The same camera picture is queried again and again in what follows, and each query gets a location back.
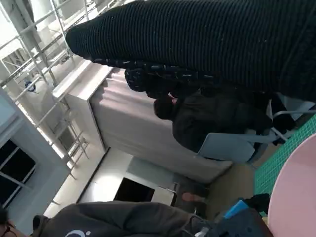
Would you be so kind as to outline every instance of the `dark gray hoodie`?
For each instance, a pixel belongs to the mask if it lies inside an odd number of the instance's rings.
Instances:
[[[92,202],[33,219],[33,237],[177,237],[191,214],[153,202]]]

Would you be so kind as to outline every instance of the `blue object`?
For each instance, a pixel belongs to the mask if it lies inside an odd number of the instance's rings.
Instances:
[[[25,86],[25,88],[27,88],[30,84],[31,84],[32,82],[31,81],[26,81],[25,82],[25,84],[24,84],[24,86]],[[28,89],[28,91],[29,92],[34,92],[36,90],[36,86],[35,86],[35,84],[34,85],[32,85],[29,89]]]
[[[235,216],[240,211],[248,209],[249,206],[243,202],[243,200],[239,200],[226,214],[224,215],[225,219],[229,219],[232,216]]]

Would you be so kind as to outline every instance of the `white curtain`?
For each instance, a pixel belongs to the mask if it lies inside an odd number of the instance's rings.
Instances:
[[[132,91],[123,70],[112,73],[90,102],[102,139],[110,147],[202,182],[210,182],[231,164],[194,158],[195,153],[179,145],[172,136],[172,122],[155,116],[154,99]]]

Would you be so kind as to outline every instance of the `white logo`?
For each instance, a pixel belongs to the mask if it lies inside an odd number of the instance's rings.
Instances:
[[[70,231],[68,234],[66,234],[65,237],[68,237],[70,235],[78,235],[80,237],[87,237],[91,234],[90,231],[87,231],[86,233],[84,233],[83,231],[80,231],[80,230],[73,230],[73,231]]]

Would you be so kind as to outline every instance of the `cutting mat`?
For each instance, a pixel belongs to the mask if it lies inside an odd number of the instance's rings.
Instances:
[[[277,176],[291,153],[306,138],[316,133],[316,115],[305,123],[284,145],[255,171],[254,193],[271,194]]]

